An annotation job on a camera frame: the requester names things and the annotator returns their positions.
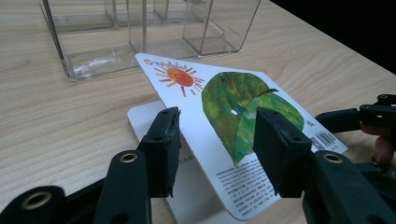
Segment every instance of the metal ring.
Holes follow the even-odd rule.
[[[127,153],[120,157],[121,162],[133,162],[137,160],[137,154],[134,153]]]
[[[333,162],[333,163],[343,163],[344,162],[341,157],[334,155],[332,153],[323,154],[323,158],[326,161]]]
[[[37,192],[34,194],[29,195],[25,200],[23,200],[21,204],[21,208],[25,210],[32,210],[37,207],[40,207],[47,203],[50,198],[52,197],[52,194],[48,191],[41,191]]]

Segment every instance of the black clamp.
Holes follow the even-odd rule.
[[[380,105],[378,113],[378,105],[362,107],[359,114],[351,113],[358,124],[363,120],[377,127],[392,127],[377,116],[389,120],[394,110]],[[304,191],[307,223],[395,223],[396,170],[384,176],[373,162],[353,164],[328,150],[313,153],[311,144],[282,114],[258,108],[253,150],[275,193],[299,198]]]
[[[137,150],[111,160],[106,178],[69,196],[57,186],[30,189],[0,214],[0,223],[151,223],[150,198],[172,196],[178,167],[179,111],[167,108]]]
[[[372,105],[322,113],[316,119],[331,133],[342,133],[361,129],[361,123],[391,129],[396,132],[396,95],[382,94]]]

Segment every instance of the barcode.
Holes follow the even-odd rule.
[[[317,133],[316,136],[318,140],[320,140],[320,142],[322,142],[326,147],[329,147],[335,143],[335,138],[329,133],[321,132]]]
[[[312,145],[317,149],[317,150],[326,150],[326,147],[324,147],[320,142],[315,137],[310,138],[312,141]]]

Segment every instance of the white paper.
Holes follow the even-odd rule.
[[[136,54],[136,59],[164,105],[178,106],[181,110],[180,130],[194,158],[223,206],[238,220],[252,219],[279,199],[274,195],[256,154],[251,153],[251,148],[240,147],[250,146],[253,140],[248,138],[250,132],[246,131],[250,127],[246,123],[255,120],[255,111],[250,108],[252,105],[264,102],[267,106],[266,102],[274,102],[268,106],[291,113],[291,118],[297,120],[296,125],[300,125],[303,133],[313,140],[313,151],[319,148],[342,153],[347,149],[263,72],[190,63],[143,53]],[[257,83],[265,86],[263,92],[255,90]],[[247,93],[241,90],[253,92],[251,99],[243,98]],[[218,105],[222,109],[219,113],[226,117],[214,119],[217,107],[213,105]],[[235,130],[224,130],[230,124],[232,127],[236,124]],[[237,134],[230,137],[228,132]],[[234,142],[226,147],[233,138]]]
[[[164,110],[162,102],[138,105],[128,111],[128,119],[139,141],[148,132],[157,114]],[[166,198],[178,224],[243,224],[233,218],[213,190],[191,150],[181,137],[174,197]]]

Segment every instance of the clear plastic container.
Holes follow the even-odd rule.
[[[66,75],[75,81],[241,49],[260,0],[39,0]]]

